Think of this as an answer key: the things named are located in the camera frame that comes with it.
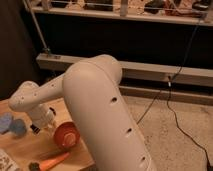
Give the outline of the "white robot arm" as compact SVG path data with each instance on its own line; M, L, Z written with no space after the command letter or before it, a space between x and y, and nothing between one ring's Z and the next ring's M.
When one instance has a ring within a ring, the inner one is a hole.
M54 120L44 103L62 98L98 171L157 171L119 90L122 67L110 55L82 59L39 86L22 83L9 107L44 128Z

